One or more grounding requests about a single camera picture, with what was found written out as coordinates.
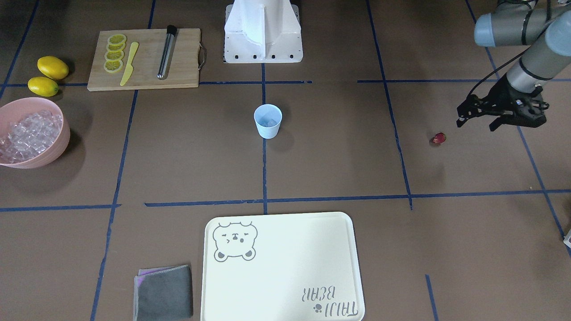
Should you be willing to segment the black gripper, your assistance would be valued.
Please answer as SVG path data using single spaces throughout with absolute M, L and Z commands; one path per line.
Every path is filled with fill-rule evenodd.
M 504 124 L 538 128 L 547 121 L 545 110 L 549 108 L 549 103 L 542 99 L 544 88 L 541 85 L 533 85 L 532 89 L 530 93 L 518 91 L 504 75 L 483 98 L 477 97 L 471 90 L 457 107 L 455 124 L 461 128 L 470 119 L 490 115 L 496 117 L 489 125 L 490 132 L 495 132 Z

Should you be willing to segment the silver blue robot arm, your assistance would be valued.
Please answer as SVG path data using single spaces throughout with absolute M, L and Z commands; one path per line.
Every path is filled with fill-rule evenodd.
M 482 47 L 524 45 L 526 49 L 508 61 L 510 69 L 479 98 L 470 91 L 457 107 L 457 127 L 484 115 L 494 116 L 493 132 L 501 125 L 538 128 L 545 124 L 549 104 L 542 98 L 545 85 L 571 61 L 570 2 L 557 6 L 548 1 L 500 0 L 496 10 L 480 16 L 474 30 Z

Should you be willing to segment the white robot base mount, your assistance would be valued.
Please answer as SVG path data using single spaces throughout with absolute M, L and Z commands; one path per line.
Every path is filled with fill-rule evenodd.
M 299 63 L 303 59 L 298 6 L 289 0 L 235 0 L 226 7 L 223 61 Z

